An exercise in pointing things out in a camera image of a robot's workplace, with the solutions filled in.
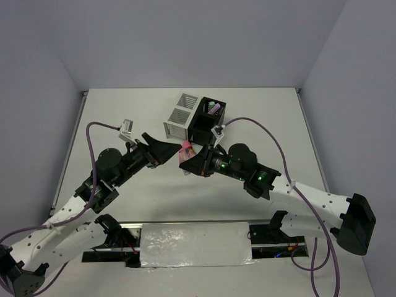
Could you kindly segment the pink highlighter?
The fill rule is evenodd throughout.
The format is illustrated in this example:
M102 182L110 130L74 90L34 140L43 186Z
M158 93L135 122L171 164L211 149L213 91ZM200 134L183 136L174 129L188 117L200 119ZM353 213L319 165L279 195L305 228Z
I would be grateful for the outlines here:
M179 151L178 156L179 156L179 165L181 165L182 163L184 163L185 161L187 161L189 159L189 152L188 152L188 150L186 151L185 148L184 149L182 148ZM182 171L185 176L190 174L190 172L188 172L184 169L182 169Z

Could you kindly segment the purple highlighter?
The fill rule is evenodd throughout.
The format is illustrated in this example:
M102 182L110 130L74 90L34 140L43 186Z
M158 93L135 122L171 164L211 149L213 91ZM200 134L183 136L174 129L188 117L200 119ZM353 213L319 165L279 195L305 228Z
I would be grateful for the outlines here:
M221 108L221 104L216 103L209 111L208 114L216 114L216 112Z

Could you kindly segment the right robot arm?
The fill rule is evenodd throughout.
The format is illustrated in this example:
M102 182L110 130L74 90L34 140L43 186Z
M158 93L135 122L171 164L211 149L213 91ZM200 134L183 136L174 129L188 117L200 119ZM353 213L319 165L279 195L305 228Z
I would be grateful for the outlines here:
M289 180L260 164L245 144L232 145L225 155L206 145L179 167L205 178L217 173L237 179L250 196L277 202L280 208L269 225L269 235L276 242L295 236L330 236L352 254L368 252L376 217L361 194L340 196Z

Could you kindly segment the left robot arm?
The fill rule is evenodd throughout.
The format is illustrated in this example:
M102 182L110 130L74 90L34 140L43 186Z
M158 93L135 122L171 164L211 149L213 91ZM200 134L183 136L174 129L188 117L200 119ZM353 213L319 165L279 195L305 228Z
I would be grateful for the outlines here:
M12 296L37 296L56 269L84 251L117 245L124 236L119 222L104 209L119 196L117 188L141 169L156 168L178 153L181 145L162 142L143 133L144 142L126 142L126 153L107 148L91 175L67 203L44 224L26 228L28 236L1 246L1 285Z

